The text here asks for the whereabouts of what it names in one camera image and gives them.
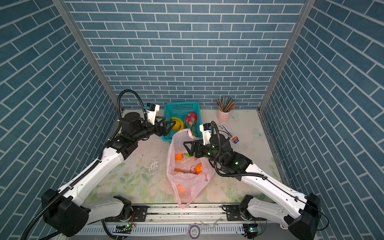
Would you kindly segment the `pink plastic bag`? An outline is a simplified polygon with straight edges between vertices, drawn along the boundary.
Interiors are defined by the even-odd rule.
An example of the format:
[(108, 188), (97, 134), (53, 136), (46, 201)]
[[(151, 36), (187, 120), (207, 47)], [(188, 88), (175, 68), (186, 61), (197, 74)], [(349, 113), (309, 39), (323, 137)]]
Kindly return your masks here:
[[(196, 141), (197, 139), (192, 135), (191, 130), (181, 130), (174, 134), (168, 150), (167, 177), (174, 190), (177, 204), (182, 209), (189, 207), (192, 201), (205, 190), (215, 175), (215, 171), (207, 158), (191, 157), (183, 146), (183, 142)], [(183, 154), (184, 159), (176, 161), (176, 154)], [(199, 175), (195, 174), (198, 164), (202, 164), (203, 170)]]

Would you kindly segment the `red dragon fruit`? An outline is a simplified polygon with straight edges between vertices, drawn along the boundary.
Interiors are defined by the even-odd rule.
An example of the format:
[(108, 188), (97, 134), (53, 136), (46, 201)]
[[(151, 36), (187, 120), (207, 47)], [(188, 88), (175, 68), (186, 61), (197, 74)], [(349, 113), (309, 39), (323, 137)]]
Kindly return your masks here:
[(185, 121), (184, 121), (184, 126), (185, 126), (185, 129), (193, 129), (196, 122), (198, 120), (198, 116), (196, 113), (194, 112), (190, 112), (187, 114), (186, 118), (185, 118)]

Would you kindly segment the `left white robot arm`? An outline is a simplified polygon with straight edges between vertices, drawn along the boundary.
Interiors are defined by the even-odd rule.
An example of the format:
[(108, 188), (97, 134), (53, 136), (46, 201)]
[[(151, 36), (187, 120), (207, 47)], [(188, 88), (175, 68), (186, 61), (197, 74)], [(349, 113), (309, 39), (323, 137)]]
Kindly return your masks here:
[(122, 196), (99, 204), (86, 204), (85, 200), (99, 182), (117, 165), (125, 161), (141, 140), (151, 135), (167, 136), (175, 121), (166, 121), (150, 113), (146, 122), (139, 113), (127, 113), (121, 120), (122, 131), (103, 147), (99, 157), (78, 176), (57, 191), (47, 190), (42, 196), (43, 220), (59, 233), (72, 237), (84, 226), (117, 217), (127, 221), (133, 215), (132, 203)]

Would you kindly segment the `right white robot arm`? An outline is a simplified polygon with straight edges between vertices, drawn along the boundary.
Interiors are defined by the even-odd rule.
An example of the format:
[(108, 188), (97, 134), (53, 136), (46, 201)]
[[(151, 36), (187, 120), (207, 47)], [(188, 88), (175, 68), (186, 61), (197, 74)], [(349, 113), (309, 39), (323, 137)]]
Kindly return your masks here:
[(272, 200), (271, 203), (246, 195), (238, 206), (245, 220), (262, 218), (287, 228), (299, 240), (312, 240), (321, 219), (320, 198), (297, 192), (266, 174), (251, 159), (235, 152), (230, 140), (214, 134), (209, 143), (203, 140), (183, 143), (187, 153), (212, 161), (221, 177), (235, 178), (258, 190)]

